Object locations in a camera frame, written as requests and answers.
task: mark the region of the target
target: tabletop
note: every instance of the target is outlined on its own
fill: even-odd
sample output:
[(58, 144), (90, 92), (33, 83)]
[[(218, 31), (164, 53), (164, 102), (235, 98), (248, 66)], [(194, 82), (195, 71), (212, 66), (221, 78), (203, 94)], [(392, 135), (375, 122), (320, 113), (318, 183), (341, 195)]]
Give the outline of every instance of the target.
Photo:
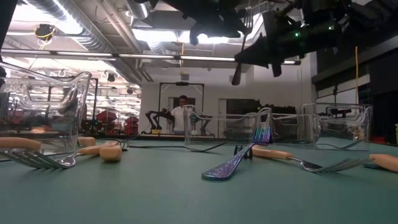
[[(137, 146), (182, 146), (131, 141)], [(272, 146), (320, 165), (369, 152)], [(225, 182), (201, 173), (233, 156), (233, 146), (209, 153), (181, 148), (123, 152), (119, 163), (78, 157), (67, 170), (0, 163), (1, 223), (397, 223), (398, 174), (357, 167), (313, 174), (292, 161), (245, 159)], [(371, 153), (398, 156), (394, 147)]]

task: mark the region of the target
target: white shirt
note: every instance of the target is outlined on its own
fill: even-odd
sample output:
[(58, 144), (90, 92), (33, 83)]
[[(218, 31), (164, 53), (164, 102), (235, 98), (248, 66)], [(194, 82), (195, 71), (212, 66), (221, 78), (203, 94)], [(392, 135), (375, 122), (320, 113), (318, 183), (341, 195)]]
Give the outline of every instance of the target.
[(184, 131), (184, 109), (178, 106), (172, 110), (174, 116), (174, 131)]

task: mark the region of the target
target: iridescent fork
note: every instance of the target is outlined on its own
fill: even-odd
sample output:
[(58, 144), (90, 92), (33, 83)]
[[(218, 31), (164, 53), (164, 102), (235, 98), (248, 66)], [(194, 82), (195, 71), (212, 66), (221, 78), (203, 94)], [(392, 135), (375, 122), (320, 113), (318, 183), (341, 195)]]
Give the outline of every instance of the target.
[(245, 148), (240, 150), (234, 157), (218, 167), (212, 168), (201, 174), (201, 177), (206, 180), (228, 180), (233, 176), (233, 172), (238, 167), (242, 158), (248, 151), (256, 144), (268, 145), (271, 129), (269, 127), (257, 128), (254, 132), (252, 142)]

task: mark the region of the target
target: person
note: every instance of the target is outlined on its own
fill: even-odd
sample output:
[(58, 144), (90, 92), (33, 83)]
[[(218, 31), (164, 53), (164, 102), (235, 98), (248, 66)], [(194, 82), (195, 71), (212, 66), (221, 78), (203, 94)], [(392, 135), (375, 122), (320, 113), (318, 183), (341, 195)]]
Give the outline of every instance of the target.
[(184, 113), (183, 106), (188, 103), (188, 97), (182, 95), (179, 97), (180, 106), (172, 110), (172, 116), (174, 117), (174, 129), (173, 134), (184, 135)]

